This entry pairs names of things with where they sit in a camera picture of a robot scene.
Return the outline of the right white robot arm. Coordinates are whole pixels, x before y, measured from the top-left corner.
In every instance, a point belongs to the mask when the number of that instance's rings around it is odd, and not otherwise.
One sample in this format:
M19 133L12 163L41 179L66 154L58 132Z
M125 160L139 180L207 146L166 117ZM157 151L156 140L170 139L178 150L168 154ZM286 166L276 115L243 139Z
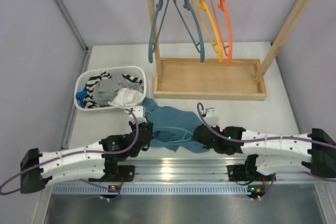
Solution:
M275 173L305 172L335 178L335 142L322 129L300 135L263 134L243 127L198 126L193 140L218 154L242 154L243 164L227 167L231 182L270 181Z

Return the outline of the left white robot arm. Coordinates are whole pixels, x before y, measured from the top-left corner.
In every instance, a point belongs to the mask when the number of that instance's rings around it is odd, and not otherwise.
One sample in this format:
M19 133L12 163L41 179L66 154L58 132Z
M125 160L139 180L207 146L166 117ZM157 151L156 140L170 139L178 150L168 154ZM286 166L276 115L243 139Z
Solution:
M153 139L153 123L129 124L132 131L110 135L84 147L58 152L30 149L20 163L20 192L30 194L53 184L87 179L90 182L131 182L133 165L121 165L129 157L147 151Z

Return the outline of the teal blue tank top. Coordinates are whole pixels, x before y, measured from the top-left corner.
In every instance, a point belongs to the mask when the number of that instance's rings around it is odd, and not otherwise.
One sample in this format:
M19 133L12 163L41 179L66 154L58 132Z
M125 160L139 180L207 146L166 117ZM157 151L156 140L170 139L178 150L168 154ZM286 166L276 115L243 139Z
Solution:
M153 124L152 148L166 148L177 152L180 147L192 153L206 153L202 144L193 140L196 128L202 125L192 111L182 111L171 106L159 106L153 99L145 98L142 102L145 116Z

